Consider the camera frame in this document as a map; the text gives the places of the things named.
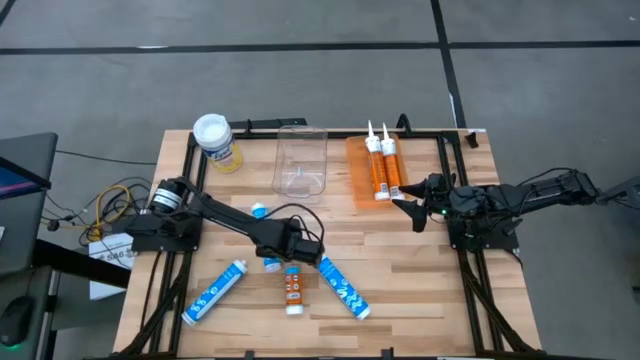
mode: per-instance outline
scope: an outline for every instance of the blue and white tube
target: blue and white tube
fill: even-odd
[[[256,219],[262,219],[267,216],[267,207],[263,203],[255,203],[251,207],[251,214]],[[276,272],[280,270],[282,265],[280,264],[280,259],[278,258],[264,258],[264,271],[266,272]]]
[[[231,266],[205,290],[183,313],[182,319],[193,326],[247,272],[247,262],[234,260]]]
[[[369,304],[358,294],[356,289],[345,279],[340,270],[329,260],[327,255],[322,256],[318,265],[318,271],[331,286],[340,300],[351,310],[358,320],[363,320],[371,313]]]

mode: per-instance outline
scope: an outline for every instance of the green led light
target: green led light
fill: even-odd
[[[21,345],[22,344],[16,344],[16,345],[13,345],[13,346],[5,346],[4,348],[9,350],[9,351],[16,351],[16,350],[20,349]]]

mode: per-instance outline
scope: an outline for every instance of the gray floor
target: gray floor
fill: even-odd
[[[634,0],[446,0],[442,8],[450,41],[640,39]],[[0,28],[0,48],[436,39],[427,0],[17,0]],[[587,171],[603,188],[640,174],[640,48],[452,56],[468,126],[488,129],[503,181],[552,166]],[[0,56],[0,79],[2,137],[51,130],[60,149],[141,161],[157,157],[165,129],[213,111],[327,127],[393,122],[400,112],[416,127],[454,124],[438,50]],[[58,155],[51,195],[80,208],[119,178],[152,172]],[[637,358],[637,216],[609,206],[526,217],[522,257],[546,350]],[[75,233],[41,237],[77,246]],[[109,311],[117,318],[117,307]],[[61,332],[55,358],[106,355],[116,326]],[[89,338],[97,345],[77,348]]]

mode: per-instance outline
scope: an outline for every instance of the wooden tabletop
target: wooden tabletop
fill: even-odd
[[[188,134],[165,132],[154,184],[180,175]],[[242,167],[223,175],[209,166],[205,191],[248,213],[255,202],[270,208],[283,204],[271,190],[277,141],[238,143],[244,155]],[[469,181],[476,185],[497,183],[486,133],[478,134],[478,143],[476,149],[462,144]],[[400,146],[411,183],[441,172],[435,140],[401,140]],[[397,208],[356,210],[344,140],[329,140],[327,156],[326,189],[321,202],[310,207],[326,228],[326,254],[369,303],[371,315],[356,320],[318,272],[306,265],[302,267],[304,315],[285,315],[282,272],[265,273],[248,238],[206,222],[200,249],[193,258],[187,305],[233,260],[247,260],[248,272],[199,324],[183,324],[180,357],[241,356],[245,350],[255,350],[257,356],[376,356],[389,347],[394,347],[398,356],[473,354],[458,261],[449,247],[445,225],[430,220],[425,232],[418,234],[411,231],[410,219]],[[526,342],[539,347],[520,265],[500,250],[486,251],[486,257],[498,308]],[[136,258],[114,351],[128,345],[139,330],[154,258],[153,253]],[[155,308],[162,264],[164,258],[156,272],[149,314]],[[489,348],[485,312],[480,305],[478,309],[485,347]],[[168,347],[172,315],[168,312],[165,317],[160,349]]]

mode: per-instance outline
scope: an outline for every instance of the clear plastic container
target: clear plastic container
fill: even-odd
[[[327,130],[318,127],[280,128],[273,191],[293,201],[319,201],[326,184],[327,138]]]

